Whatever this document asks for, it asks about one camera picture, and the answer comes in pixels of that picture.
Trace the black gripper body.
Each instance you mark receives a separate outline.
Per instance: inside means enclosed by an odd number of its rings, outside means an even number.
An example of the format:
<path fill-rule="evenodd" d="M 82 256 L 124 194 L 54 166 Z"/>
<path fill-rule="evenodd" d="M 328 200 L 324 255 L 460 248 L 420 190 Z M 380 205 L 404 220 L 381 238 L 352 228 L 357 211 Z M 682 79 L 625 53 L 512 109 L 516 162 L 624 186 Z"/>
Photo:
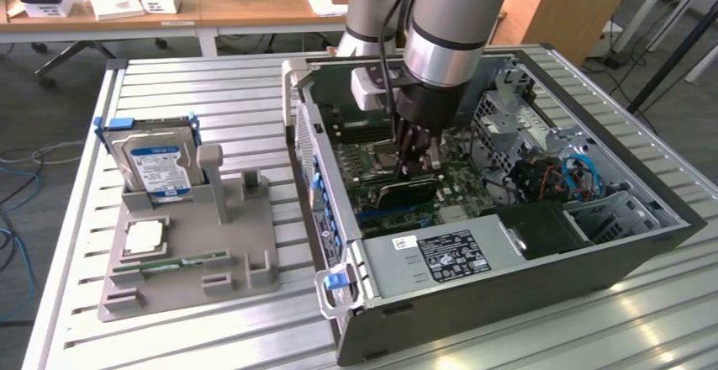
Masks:
<path fill-rule="evenodd" d="M 457 113 L 464 92 L 464 84 L 455 87 L 405 86 L 397 95 L 397 117 L 431 134 L 439 134 Z"/>

